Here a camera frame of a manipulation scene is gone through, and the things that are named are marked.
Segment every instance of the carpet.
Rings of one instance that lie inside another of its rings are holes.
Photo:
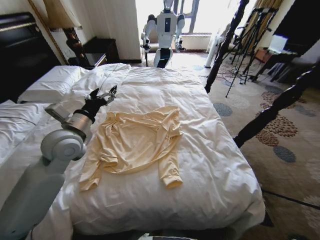
[[[210,72],[203,67],[206,57],[206,53],[174,53],[167,68],[197,75],[205,85]],[[149,66],[153,66],[153,58],[154,54],[148,54]],[[270,82],[271,77],[266,73],[260,75],[257,83],[239,84],[237,77],[226,98],[233,79],[231,71],[236,63],[231,65],[229,58],[224,60],[208,94],[233,137],[291,86]],[[145,62],[136,66],[144,67]],[[254,61],[249,74],[254,74],[260,66]],[[320,239],[319,93],[319,89],[308,88],[299,101],[281,110],[275,120],[240,149],[264,190],[318,209],[264,193],[267,213],[274,226],[255,226],[244,234],[242,240]]]

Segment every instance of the laptop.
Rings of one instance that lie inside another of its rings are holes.
[[[279,35],[273,35],[270,42],[269,50],[277,54],[280,54],[284,51],[285,45],[288,38]]]

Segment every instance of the dark wooden bedpost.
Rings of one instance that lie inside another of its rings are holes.
[[[217,77],[220,65],[222,64],[222,61],[223,61],[223,57],[226,54],[226,52],[228,51],[228,47],[231,42],[231,39],[234,36],[235,30],[236,30],[237,26],[239,25],[242,17],[244,16],[245,8],[248,3],[249,3],[249,0],[241,0],[241,2],[239,4],[239,8],[236,11],[236,13],[230,23],[229,30],[225,35],[225,40],[224,40],[224,42],[218,52],[218,57],[214,60],[213,67],[210,71],[210,74],[209,74],[207,80],[206,80],[206,85],[205,85],[204,89],[206,90],[207,93],[210,93],[211,85],[214,83],[214,81]]]
[[[308,88],[312,81],[318,81],[320,78],[320,63],[318,62],[309,71],[303,73],[297,78],[295,85],[285,90],[278,96],[272,103],[272,106],[266,110],[261,111],[261,113],[251,122],[249,122],[233,139],[240,148],[245,141],[253,138],[258,134],[265,126],[274,120],[279,111],[284,109],[294,102],[296,102]]]

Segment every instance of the white pillow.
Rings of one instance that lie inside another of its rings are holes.
[[[18,103],[57,103],[89,70],[79,66],[55,66],[18,98]]]
[[[0,104],[0,166],[46,114],[48,104]]]

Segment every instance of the lamp shade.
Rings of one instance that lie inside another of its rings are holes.
[[[51,30],[81,28],[81,24],[61,0],[43,0]]]

